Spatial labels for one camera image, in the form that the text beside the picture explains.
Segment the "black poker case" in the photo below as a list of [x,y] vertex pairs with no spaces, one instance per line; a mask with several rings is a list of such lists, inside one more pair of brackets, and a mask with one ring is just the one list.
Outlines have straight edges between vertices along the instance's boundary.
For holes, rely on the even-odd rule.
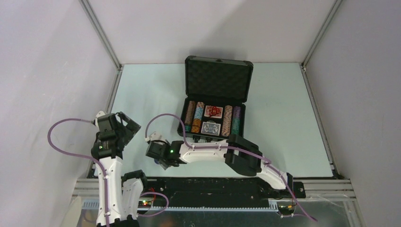
[[[179,136],[194,139],[223,140],[229,136],[221,136],[225,106],[241,107],[240,134],[244,134],[245,112],[251,78],[253,63],[250,61],[228,60],[208,58],[190,55],[184,61],[185,66],[185,94],[181,120],[178,124],[177,133]],[[201,120],[215,119],[221,124],[220,135],[206,135],[199,133],[185,132],[184,119],[188,103],[190,101],[203,102],[205,106],[223,107],[221,119],[204,117],[205,107]]]

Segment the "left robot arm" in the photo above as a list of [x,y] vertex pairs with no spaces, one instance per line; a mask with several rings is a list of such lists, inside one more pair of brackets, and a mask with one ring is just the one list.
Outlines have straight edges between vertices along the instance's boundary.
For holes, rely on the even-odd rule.
[[143,171],[122,173],[123,151],[141,126],[122,112],[99,111],[94,120],[99,129],[91,149],[99,182],[98,227],[139,226],[138,202],[149,192]]

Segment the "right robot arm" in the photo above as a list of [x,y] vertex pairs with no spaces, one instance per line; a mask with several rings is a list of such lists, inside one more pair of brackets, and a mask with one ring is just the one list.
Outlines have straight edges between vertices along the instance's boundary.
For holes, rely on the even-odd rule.
[[286,198],[294,191],[293,176],[278,170],[256,144],[239,135],[215,142],[188,143],[185,140],[168,142],[154,132],[145,141],[148,143],[146,156],[164,169],[200,161],[223,162],[241,176],[258,177],[267,182],[279,197]]

